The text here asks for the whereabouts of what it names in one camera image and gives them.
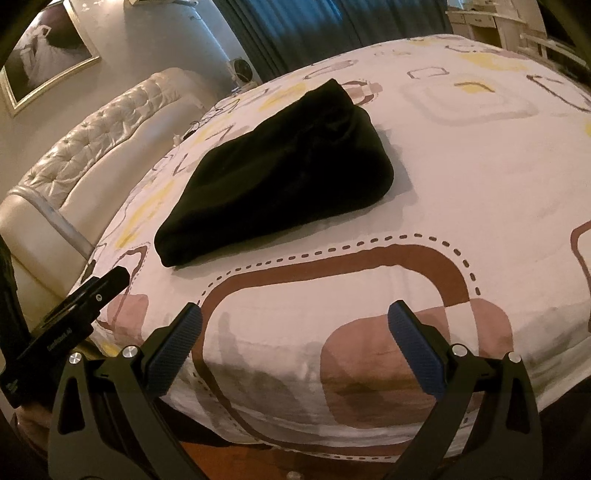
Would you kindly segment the black pants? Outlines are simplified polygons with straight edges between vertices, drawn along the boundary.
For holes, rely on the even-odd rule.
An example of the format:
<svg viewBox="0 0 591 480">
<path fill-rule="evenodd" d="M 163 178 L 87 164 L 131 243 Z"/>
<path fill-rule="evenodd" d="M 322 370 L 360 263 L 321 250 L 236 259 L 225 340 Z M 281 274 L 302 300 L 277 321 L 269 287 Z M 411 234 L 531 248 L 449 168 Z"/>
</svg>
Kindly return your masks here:
<svg viewBox="0 0 591 480">
<path fill-rule="evenodd" d="M 369 207 L 393 183 L 370 115 L 331 79 L 209 151 L 158 228 L 155 251 L 163 266 L 182 266 Z"/>
</svg>

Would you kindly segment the black phone on bed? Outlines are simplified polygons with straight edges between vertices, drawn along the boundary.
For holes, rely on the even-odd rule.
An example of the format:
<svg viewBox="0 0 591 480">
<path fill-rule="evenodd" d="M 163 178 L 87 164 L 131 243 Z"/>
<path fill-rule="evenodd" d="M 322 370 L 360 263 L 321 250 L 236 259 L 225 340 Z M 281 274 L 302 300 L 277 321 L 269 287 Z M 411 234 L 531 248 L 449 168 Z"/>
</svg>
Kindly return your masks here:
<svg viewBox="0 0 591 480">
<path fill-rule="evenodd" d="M 84 284 L 91 276 L 96 265 L 95 260 L 91 260 L 85 267 L 85 270 L 80 278 L 80 284 Z"/>
</svg>

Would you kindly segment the cream tufted headboard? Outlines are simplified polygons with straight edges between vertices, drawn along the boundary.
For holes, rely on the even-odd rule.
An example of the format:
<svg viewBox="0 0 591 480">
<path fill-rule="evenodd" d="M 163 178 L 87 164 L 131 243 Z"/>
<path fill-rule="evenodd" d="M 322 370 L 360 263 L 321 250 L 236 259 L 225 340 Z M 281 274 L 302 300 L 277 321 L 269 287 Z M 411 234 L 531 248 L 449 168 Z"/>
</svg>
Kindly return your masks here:
<svg viewBox="0 0 591 480">
<path fill-rule="evenodd" d="M 1 203 L 28 328 L 61 303 L 131 190 L 222 98 L 195 72 L 168 68 L 86 117 Z"/>
</svg>

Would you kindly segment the white patterned bed sheet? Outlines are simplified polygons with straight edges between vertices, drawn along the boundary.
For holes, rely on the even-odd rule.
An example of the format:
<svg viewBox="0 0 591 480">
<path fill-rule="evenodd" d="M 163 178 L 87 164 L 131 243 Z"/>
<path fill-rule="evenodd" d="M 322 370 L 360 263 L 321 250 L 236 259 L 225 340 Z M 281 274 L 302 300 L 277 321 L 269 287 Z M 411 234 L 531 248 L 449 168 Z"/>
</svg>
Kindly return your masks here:
<svg viewBox="0 0 591 480">
<path fill-rule="evenodd" d="M 331 79 L 369 113 L 389 192 L 164 267 L 156 230 L 205 154 Z M 215 105 L 134 187 L 91 260 L 91 275 L 130 274 L 93 326 L 105 355 L 200 306 L 174 409 L 235 444 L 395 461 L 434 399 L 389 332 L 394 301 L 474 354 L 518 353 L 540 408 L 589 378 L 590 93 L 455 35 L 326 59 Z"/>
</svg>

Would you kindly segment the small bedside fan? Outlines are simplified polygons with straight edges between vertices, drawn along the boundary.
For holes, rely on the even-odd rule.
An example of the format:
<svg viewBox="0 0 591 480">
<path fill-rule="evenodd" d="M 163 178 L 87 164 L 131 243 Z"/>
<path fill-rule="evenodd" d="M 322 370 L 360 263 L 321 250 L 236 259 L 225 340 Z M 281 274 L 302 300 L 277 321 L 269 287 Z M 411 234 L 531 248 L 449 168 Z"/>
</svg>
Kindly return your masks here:
<svg viewBox="0 0 591 480">
<path fill-rule="evenodd" d="M 231 80 L 235 84 L 235 87 L 232 88 L 233 93 L 249 91 L 259 86 L 259 83 L 254 79 L 252 67 L 245 59 L 231 59 L 226 66 Z"/>
</svg>

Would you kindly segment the white dressing table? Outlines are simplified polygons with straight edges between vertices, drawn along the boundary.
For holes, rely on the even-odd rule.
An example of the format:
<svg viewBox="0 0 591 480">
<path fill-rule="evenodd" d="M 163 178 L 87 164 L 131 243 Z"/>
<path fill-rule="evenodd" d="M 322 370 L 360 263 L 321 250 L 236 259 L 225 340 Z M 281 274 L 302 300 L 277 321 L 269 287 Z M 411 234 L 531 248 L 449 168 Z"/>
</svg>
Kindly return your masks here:
<svg viewBox="0 0 591 480">
<path fill-rule="evenodd" d="M 446 14 L 457 35 L 523 54 L 574 78 L 590 72 L 572 42 L 547 33 L 536 1 L 449 1 Z"/>
</svg>

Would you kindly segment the dark blue curtain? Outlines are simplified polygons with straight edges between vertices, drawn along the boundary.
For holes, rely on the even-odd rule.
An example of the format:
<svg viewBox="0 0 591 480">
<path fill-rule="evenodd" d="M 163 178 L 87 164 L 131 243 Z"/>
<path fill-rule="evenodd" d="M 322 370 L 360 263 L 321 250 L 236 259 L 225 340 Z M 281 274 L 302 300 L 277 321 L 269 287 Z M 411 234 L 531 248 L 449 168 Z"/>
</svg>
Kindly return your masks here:
<svg viewBox="0 0 591 480">
<path fill-rule="evenodd" d="M 437 0 L 216 1 L 264 82 L 373 44 L 450 34 Z"/>
</svg>

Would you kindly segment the gold framed wall picture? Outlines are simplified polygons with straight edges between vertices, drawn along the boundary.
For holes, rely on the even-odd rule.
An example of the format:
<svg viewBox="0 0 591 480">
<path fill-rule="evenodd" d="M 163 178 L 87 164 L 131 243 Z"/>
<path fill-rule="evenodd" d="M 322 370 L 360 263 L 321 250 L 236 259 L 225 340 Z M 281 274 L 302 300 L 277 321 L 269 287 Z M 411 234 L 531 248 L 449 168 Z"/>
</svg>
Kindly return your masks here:
<svg viewBox="0 0 591 480">
<path fill-rule="evenodd" d="M 58 83 L 100 60 L 70 1 L 52 1 L 33 19 L 1 67 L 12 116 Z"/>
</svg>

